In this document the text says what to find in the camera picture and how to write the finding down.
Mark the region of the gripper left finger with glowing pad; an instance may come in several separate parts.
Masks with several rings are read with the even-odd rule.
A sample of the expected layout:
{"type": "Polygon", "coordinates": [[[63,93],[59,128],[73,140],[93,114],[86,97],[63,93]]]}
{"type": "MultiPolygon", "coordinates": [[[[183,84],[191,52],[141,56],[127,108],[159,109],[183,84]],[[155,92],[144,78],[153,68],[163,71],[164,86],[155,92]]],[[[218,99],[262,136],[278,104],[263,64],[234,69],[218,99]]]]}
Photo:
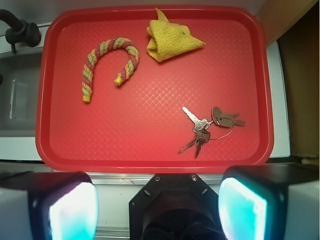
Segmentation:
{"type": "Polygon", "coordinates": [[[98,191],[85,172],[2,172],[2,240],[92,240],[98,191]]]}

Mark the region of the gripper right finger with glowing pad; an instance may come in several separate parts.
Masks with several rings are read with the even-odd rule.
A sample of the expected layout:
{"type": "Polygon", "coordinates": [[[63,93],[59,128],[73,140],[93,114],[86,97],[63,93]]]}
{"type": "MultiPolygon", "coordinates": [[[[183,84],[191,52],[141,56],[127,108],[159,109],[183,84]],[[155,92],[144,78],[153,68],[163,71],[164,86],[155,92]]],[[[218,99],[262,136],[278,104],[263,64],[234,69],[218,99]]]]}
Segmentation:
{"type": "Polygon", "coordinates": [[[219,187],[218,212],[229,240],[318,240],[319,166],[231,166],[219,187]]]}

